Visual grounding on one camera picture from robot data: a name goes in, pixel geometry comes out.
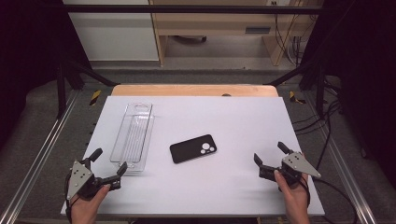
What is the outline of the grey desk label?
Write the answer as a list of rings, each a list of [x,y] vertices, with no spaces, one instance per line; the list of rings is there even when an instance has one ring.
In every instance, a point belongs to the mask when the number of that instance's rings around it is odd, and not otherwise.
[[[258,27],[248,26],[245,29],[245,33],[248,35],[267,35],[270,32],[271,32],[271,28],[266,26],[258,26]]]

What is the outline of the person's right hand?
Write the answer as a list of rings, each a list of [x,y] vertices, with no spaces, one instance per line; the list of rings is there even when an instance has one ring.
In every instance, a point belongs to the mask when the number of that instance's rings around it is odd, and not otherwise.
[[[286,209],[287,218],[308,217],[308,194],[303,187],[307,186],[308,175],[302,174],[301,184],[290,187],[279,171],[274,171],[276,183],[280,187]]]

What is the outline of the clear plastic packaging tray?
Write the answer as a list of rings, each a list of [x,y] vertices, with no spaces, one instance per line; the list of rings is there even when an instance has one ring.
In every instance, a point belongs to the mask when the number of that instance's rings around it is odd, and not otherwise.
[[[152,104],[133,103],[125,108],[110,161],[127,165],[126,174],[141,173],[146,166],[154,116]]]

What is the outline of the light wooden desk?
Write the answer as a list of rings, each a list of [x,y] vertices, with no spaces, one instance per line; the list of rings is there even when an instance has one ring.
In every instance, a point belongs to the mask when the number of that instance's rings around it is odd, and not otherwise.
[[[158,5],[206,5],[242,7],[320,7],[324,0],[148,0]],[[316,23],[314,15],[259,15],[259,14],[198,14],[154,13],[156,35],[248,35],[248,26],[271,28],[267,35],[258,35],[274,66],[280,64],[293,37],[309,37]]]

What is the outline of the white cabinet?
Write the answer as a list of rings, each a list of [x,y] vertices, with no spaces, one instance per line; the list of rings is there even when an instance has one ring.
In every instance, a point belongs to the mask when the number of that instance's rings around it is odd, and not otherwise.
[[[90,61],[158,61],[149,13],[70,13]]]

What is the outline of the black curtain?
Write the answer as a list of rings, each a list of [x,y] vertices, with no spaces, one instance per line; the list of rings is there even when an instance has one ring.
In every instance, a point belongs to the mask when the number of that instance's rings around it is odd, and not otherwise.
[[[341,100],[363,148],[396,187],[396,0],[324,0],[307,61],[332,28],[324,74],[341,79]]]
[[[0,0],[0,147],[11,136],[26,96],[56,78],[59,54],[90,67],[63,0]],[[60,43],[59,53],[49,36]]]

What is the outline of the black metal stand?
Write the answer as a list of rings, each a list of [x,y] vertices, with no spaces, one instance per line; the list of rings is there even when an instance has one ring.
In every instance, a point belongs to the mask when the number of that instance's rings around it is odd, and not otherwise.
[[[270,86],[277,87],[283,82],[296,77],[297,75],[302,75],[299,87],[302,91],[309,91],[312,89],[313,85],[316,85],[316,102],[315,109],[321,119],[324,118],[324,88],[325,76],[322,72],[321,62],[318,60],[309,60],[306,63],[296,67],[295,69],[289,71],[286,75],[283,75],[273,81],[269,82]]]
[[[108,87],[117,86],[116,82],[102,77],[87,66],[84,66],[75,61],[62,61],[56,71],[58,92],[58,119],[65,113],[66,110],[65,82],[68,81],[73,90],[81,90],[85,85],[85,82],[80,77],[81,74],[88,75],[89,77],[99,81],[100,83]]]

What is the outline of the black phone case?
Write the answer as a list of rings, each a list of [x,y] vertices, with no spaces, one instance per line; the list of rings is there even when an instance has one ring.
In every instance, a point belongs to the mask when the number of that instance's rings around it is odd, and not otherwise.
[[[215,153],[217,146],[210,134],[205,134],[170,146],[172,160],[175,164],[195,160]]]

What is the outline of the wooden table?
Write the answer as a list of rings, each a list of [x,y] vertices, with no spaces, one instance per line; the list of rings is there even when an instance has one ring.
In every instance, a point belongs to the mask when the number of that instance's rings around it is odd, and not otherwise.
[[[204,85],[204,84],[131,84],[117,85],[112,96],[258,96],[277,97],[274,86],[268,85]]]

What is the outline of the aluminium floor rail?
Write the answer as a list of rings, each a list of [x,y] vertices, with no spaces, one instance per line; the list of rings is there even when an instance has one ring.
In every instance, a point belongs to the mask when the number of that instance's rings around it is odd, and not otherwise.
[[[26,176],[22,180],[11,202],[0,216],[0,224],[14,224],[14,222],[17,220],[17,217],[24,206],[35,182],[37,181],[59,135],[61,134],[79,95],[80,91],[70,91],[64,112],[59,118],[55,120],[54,124],[52,125],[46,140],[35,156],[35,160],[30,166]]]
[[[369,204],[365,200],[358,182],[347,166],[346,161],[339,151],[339,147],[336,145],[334,139],[331,136],[331,128],[325,124],[322,128],[320,128],[320,131],[323,135],[323,139],[328,142],[327,151],[332,158],[333,165],[337,170],[337,173],[346,190],[346,195],[352,202],[361,224],[377,224],[375,216]]]

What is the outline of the white table board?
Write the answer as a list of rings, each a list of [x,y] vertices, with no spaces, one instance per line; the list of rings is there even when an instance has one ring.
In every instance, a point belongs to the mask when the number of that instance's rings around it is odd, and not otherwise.
[[[95,175],[114,175],[110,161],[127,105],[146,103],[154,116],[146,166],[125,175],[120,189],[107,194],[99,212],[116,217],[260,217],[284,212],[274,182],[260,178],[253,158],[278,166],[284,153],[300,146],[280,97],[148,97],[106,99],[87,148],[102,155]],[[209,134],[217,151],[175,164],[169,147]]]

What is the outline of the black horizontal frame bar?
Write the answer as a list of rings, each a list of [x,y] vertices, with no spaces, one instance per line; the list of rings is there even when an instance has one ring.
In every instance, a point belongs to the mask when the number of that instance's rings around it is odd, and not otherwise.
[[[241,7],[177,5],[63,5],[68,12],[81,13],[215,13],[215,14],[320,14],[323,7]]]

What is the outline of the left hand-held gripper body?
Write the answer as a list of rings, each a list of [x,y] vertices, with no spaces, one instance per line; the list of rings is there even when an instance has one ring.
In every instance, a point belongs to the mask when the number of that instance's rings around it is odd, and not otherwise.
[[[120,179],[121,176],[117,176],[117,173],[106,178],[96,177],[91,170],[89,159],[75,161],[67,181],[66,199],[71,200],[75,195],[91,199],[104,185],[109,185],[111,190],[119,189]]]

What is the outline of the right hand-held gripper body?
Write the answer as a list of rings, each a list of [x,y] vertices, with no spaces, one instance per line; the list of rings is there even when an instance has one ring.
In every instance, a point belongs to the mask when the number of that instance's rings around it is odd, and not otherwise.
[[[287,155],[282,159],[279,167],[271,167],[268,165],[259,167],[259,177],[276,181],[274,171],[279,171],[289,186],[296,184],[301,179],[302,174],[321,177],[319,171],[299,152],[292,152]]]

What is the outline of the person's left hand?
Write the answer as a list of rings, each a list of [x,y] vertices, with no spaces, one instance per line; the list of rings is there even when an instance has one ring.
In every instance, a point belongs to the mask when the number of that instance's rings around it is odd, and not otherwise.
[[[86,201],[80,199],[77,195],[72,198],[71,205],[71,220],[72,217],[97,217],[97,212],[100,207],[100,204],[107,196],[109,192],[110,186],[104,185],[99,189],[96,195]]]

